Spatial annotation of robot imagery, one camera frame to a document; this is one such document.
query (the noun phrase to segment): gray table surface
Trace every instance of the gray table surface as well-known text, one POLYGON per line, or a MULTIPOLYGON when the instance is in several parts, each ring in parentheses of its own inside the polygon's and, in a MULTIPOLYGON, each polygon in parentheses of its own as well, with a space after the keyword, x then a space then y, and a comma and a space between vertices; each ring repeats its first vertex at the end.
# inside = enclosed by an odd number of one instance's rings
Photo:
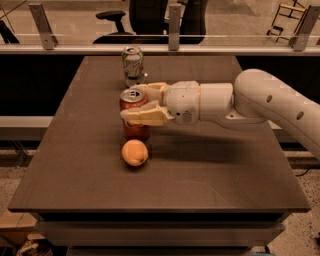
MULTIPOLYGON (((152 128, 150 158, 121 158, 121 57, 86 57, 9 209, 29 212, 304 212, 309 204, 269 126, 152 128)), ((148 81, 232 82, 234 57, 145 57, 148 81)))

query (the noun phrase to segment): can lid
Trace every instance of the can lid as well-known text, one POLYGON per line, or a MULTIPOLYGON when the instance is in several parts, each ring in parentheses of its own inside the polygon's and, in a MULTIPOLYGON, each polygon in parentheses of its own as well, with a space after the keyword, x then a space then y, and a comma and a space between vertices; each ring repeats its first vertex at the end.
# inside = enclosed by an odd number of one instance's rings
POLYGON ((138 46, 128 46, 123 49, 123 52, 126 54, 137 54, 141 52, 141 50, 138 46))
POLYGON ((142 100, 143 97, 144 97, 144 92, 137 88, 126 89, 120 95, 120 98, 123 101, 130 102, 130 103, 138 102, 142 100))

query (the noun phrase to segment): soda can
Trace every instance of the soda can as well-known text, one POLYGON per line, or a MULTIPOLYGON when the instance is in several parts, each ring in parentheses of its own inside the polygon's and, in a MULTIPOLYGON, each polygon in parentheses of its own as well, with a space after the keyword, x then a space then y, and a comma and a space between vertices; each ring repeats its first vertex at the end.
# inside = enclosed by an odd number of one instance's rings
MULTIPOLYGON (((120 109, 140 107, 148 102, 144 92, 140 89, 132 88, 124 90, 120 95, 120 109)), ((150 127, 147 125, 129 124, 122 120, 124 135, 126 139, 146 140, 150 135, 150 127)))
POLYGON ((122 63, 126 84, 131 87, 144 81, 143 53, 140 47, 125 47, 122 52, 122 63))

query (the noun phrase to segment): black chair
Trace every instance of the black chair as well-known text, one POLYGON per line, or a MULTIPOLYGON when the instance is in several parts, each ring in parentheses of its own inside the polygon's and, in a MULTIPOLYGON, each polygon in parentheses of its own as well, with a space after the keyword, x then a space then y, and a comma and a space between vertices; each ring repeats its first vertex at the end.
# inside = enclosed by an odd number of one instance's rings
MULTIPOLYGON (((181 44, 199 44, 206 34, 205 12, 208 0, 180 1, 185 5, 181 26, 181 44)), ((116 24, 118 32, 102 36, 94 44, 119 43, 168 43, 164 31, 168 31, 165 22, 165 12, 168 0, 131 0, 129 19, 136 35, 125 32, 121 19, 125 15, 122 11, 109 11, 96 15, 98 19, 106 19, 116 24)))
POLYGON ((136 35, 125 32, 121 19, 123 11, 107 11, 98 13, 98 19, 106 19, 116 24, 118 32, 108 34, 96 39, 94 44, 121 44, 121 43, 153 43, 161 42, 165 29, 165 12, 168 0, 130 0, 129 20, 132 30, 136 35))
POLYGON ((188 0, 180 26, 181 44, 199 44, 206 35, 206 8, 208 0, 188 0))
POLYGON ((11 30, 7 27, 6 23, 3 20, 0 20, 0 34, 3 38, 3 41, 6 44, 18 44, 18 39, 14 36, 11 30))

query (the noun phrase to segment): dark table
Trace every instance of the dark table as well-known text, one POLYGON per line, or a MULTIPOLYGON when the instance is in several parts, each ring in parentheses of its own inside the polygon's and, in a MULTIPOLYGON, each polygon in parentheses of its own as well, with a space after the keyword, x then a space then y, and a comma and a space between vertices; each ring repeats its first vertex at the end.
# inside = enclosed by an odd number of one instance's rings
MULTIPOLYGON (((120 154, 121 65, 120 56, 83 60, 11 211, 37 216, 38 230, 58 245, 253 246, 281 233, 290 213, 309 210, 268 125, 152 128, 149 160, 128 167, 120 154)), ((145 70, 149 82, 168 83, 233 82, 241 72, 223 56, 147 56, 145 70)))

